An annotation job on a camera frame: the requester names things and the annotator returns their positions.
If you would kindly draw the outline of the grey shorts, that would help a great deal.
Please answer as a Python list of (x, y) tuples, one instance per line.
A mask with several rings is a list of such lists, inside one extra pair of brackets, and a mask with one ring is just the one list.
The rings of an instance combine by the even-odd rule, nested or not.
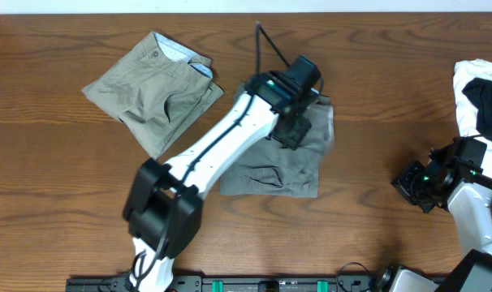
[(282, 195), (316, 198), (319, 169), (334, 143), (334, 108), (319, 97), (305, 110), (312, 127), (296, 150), (274, 139), (248, 148), (220, 178), (222, 195)]

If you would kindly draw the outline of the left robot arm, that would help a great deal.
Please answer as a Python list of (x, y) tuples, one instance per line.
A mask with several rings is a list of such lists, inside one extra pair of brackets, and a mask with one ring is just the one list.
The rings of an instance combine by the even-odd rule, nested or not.
[(311, 127), (304, 112), (322, 82), (303, 55), (286, 71), (257, 72), (230, 112), (193, 146), (165, 164), (149, 158), (141, 165), (123, 208), (136, 249), (133, 291), (167, 290), (175, 257), (201, 227), (208, 192), (248, 148), (269, 137), (298, 149)]

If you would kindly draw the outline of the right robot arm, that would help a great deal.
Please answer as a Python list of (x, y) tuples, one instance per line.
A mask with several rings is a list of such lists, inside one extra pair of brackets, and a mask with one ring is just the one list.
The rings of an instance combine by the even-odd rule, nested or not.
[(434, 281), (410, 268), (388, 268), (376, 291), (492, 291), (492, 178), (484, 174), (487, 145), (473, 136), (455, 137), (429, 153), (429, 163), (412, 161), (391, 182), (423, 213), (448, 211), (455, 222), (463, 259)]

